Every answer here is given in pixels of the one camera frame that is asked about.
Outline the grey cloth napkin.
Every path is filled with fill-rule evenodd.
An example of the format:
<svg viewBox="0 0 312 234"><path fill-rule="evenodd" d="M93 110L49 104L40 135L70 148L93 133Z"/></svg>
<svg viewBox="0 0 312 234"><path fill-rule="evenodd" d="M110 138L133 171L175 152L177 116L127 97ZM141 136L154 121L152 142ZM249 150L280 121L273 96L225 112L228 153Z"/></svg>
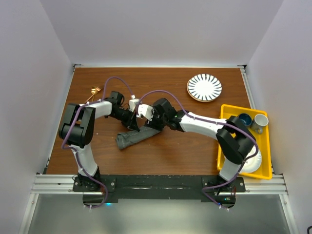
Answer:
<svg viewBox="0 0 312 234"><path fill-rule="evenodd" d="M161 131L153 129L148 126L141 126L139 131L128 131L117 134L116 143L119 150L123 150L127 147L140 143L148 138L151 138Z"/></svg>

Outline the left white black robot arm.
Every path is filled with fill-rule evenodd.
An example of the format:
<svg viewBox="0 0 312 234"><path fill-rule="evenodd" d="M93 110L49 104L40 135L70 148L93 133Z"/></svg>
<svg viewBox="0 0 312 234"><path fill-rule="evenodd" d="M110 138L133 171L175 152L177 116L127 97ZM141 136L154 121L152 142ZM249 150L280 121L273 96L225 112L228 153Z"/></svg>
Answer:
<svg viewBox="0 0 312 234"><path fill-rule="evenodd" d="M78 165L78 185L89 191L98 191L103 183L100 179L99 167L94 160L91 140L94 135L95 120L100 117L112 117L119 120L130 130L139 131L136 121L135 108L139 99L134 95L123 108L124 95L112 91L103 100L85 104L69 104L59 127L58 135L63 139L62 149L70 149Z"/></svg>

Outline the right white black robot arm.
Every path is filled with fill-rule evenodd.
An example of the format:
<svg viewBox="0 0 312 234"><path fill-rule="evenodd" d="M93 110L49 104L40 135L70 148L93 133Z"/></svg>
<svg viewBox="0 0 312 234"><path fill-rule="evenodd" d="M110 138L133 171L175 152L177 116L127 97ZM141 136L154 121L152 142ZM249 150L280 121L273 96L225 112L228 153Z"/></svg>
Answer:
<svg viewBox="0 0 312 234"><path fill-rule="evenodd" d="M151 106L140 104L137 110L137 117L145 117L147 125L153 129L162 130L168 126L172 130L197 133L217 140L225 157L217 186L224 192L234 186L233 178L240 172L254 172L262 162L255 137L237 117L216 119L185 109L177 111L165 98Z"/></svg>

